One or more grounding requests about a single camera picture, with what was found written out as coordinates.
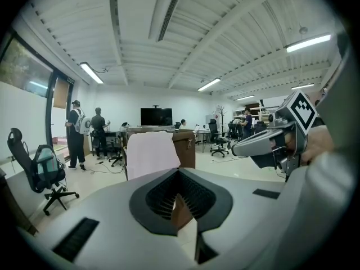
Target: television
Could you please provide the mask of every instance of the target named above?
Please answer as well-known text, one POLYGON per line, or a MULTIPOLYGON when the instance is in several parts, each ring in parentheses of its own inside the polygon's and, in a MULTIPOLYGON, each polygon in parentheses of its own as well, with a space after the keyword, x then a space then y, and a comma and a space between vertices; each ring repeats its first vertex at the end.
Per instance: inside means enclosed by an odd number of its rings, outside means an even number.
POLYGON ((171 108, 141 108, 142 126, 173 125, 173 110, 171 108))

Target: black cap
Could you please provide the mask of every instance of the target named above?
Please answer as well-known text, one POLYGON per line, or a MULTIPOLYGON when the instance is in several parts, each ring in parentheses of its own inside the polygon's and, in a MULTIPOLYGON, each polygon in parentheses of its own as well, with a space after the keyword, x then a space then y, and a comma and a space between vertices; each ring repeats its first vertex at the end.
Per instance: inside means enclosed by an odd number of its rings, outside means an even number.
POLYGON ((74 102, 72 102, 71 104, 75 104, 75 105, 77 105, 77 106, 80 106, 80 101, 79 100, 75 100, 74 102))

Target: black vent slot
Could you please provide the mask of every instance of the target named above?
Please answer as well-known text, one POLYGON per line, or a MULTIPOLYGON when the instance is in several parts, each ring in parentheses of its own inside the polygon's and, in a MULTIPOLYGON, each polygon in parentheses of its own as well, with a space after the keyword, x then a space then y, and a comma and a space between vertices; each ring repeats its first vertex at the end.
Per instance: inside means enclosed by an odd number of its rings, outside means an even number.
POLYGON ((166 220, 171 219, 173 205, 179 193, 195 219, 201 218, 215 203, 215 194, 179 172, 155 186, 146 195, 146 204, 166 220))
POLYGON ((171 0, 169 8, 168 8, 168 10, 166 12, 166 15, 165 15, 165 19, 163 21, 163 25, 161 26, 160 34, 159 34, 159 37, 158 37, 157 41, 161 41, 161 40, 164 39, 165 32, 166 32, 166 30, 168 28, 170 19, 173 16, 173 12, 174 12, 178 2, 179 2, 179 0, 171 0))
POLYGON ((130 212, 150 232, 176 236, 170 219, 177 194, 197 220, 198 233, 219 227, 232 209, 232 197, 225 188, 188 170, 172 169, 133 193, 130 212))
POLYGON ((256 189, 253 194, 263 196, 270 199, 277 199, 280 195, 280 192, 274 192, 269 190, 263 190, 263 189, 256 189))
POLYGON ((82 219, 75 228, 61 240, 53 251, 57 255, 72 262, 79 254, 81 248, 88 241, 98 224, 99 221, 93 219, 82 219))

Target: window frame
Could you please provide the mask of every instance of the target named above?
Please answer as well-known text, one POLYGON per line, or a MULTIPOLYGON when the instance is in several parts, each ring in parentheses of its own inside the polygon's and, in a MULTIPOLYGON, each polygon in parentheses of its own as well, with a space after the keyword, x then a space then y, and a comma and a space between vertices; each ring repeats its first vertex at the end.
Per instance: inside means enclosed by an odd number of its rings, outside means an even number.
MULTIPOLYGON (((8 32, 10 33, 10 39, 7 41, 4 50, 2 53, 0 53, 0 63, 10 45, 13 39, 16 39, 27 51, 29 51, 33 56, 35 56, 37 59, 39 59, 42 63, 44 63, 46 66, 51 68, 52 74, 48 81, 48 88, 46 92, 46 114, 45 114, 45 130, 46 130, 46 142, 47 145, 53 147, 52 144, 52 135, 51 135, 51 110, 52 110, 52 99, 53 99, 53 91, 52 89, 55 87, 56 78, 62 79, 66 81, 69 84, 69 91, 67 93, 67 105, 66 105, 66 118, 68 119, 70 108, 71 108, 71 97, 73 95, 73 88, 74 84, 72 83, 73 79, 71 77, 64 74, 61 70, 59 70, 57 67, 53 66, 50 62, 48 62, 44 57, 42 57, 35 49, 33 49, 28 43, 26 43, 25 40, 22 39, 18 35, 18 33, 13 30, 13 28, 9 28, 8 32)), ((69 138, 69 130, 66 130, 66 136, 69 138)))

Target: black shirt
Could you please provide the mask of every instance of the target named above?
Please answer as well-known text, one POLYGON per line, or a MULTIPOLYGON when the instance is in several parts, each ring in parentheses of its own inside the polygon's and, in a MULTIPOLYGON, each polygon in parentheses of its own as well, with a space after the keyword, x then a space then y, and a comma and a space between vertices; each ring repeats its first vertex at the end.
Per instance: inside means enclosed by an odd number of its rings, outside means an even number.
POLYGON ((69 114, 69 119, 67 120, 69 123, 72 123, 72 125, 70 126, 70 129, 69 129, 69 131, 70 131, 69 136, 71 136, 71 137, 81 135, 79 132, 77 132, 75 130, 75 124, 77 123, 78 118, 79 118, 78 113, 75 110, 71 110, 70 114, 69 114))
POLYGON ((94 128, 94 130, 96 130, 98 132, 105 131, 104 130, 104 126, 106 125, 105 119, 98 114, 96 114, 93 118, 91 118, 91 125, 94 128))

